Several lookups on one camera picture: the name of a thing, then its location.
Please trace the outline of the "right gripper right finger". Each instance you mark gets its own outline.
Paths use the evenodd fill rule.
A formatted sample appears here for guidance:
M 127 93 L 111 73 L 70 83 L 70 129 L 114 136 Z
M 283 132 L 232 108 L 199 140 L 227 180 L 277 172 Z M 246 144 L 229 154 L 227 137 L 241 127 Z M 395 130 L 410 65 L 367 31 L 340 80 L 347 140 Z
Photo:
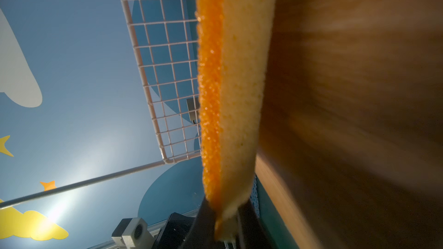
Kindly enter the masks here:
M 238 235 L 236 238 L 236 246 L 238 249 L 272 248 L 272 243 L 261 226 L 251 201 L 239 207 L 237 220 Z

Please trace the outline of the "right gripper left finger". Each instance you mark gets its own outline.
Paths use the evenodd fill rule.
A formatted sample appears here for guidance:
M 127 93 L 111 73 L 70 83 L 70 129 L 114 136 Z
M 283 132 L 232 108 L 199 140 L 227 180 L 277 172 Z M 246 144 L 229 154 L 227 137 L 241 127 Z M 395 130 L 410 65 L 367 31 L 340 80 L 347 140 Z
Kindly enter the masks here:
M 216 212 L 204 197 L 186 238 L 180 249 L 216 249 L 218 242 L 215 240 Z

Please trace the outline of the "orange sponge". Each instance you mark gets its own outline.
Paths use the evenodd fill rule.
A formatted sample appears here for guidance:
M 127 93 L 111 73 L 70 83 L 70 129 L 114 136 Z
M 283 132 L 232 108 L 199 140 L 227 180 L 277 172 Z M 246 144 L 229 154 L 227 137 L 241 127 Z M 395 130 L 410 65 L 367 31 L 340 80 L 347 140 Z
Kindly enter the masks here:
M 251 195 L 276 0 L 196 0 L 201 159 L 215 239 Z

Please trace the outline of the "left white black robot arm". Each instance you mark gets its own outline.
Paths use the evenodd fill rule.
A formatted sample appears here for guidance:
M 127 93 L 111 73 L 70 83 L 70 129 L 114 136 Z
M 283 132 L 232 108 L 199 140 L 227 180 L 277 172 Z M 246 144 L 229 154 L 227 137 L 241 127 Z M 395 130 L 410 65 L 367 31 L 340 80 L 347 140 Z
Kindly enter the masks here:
M 178 249 L 190 231 L 195 218 L 172 213 L 160 229 L 152 249 Z

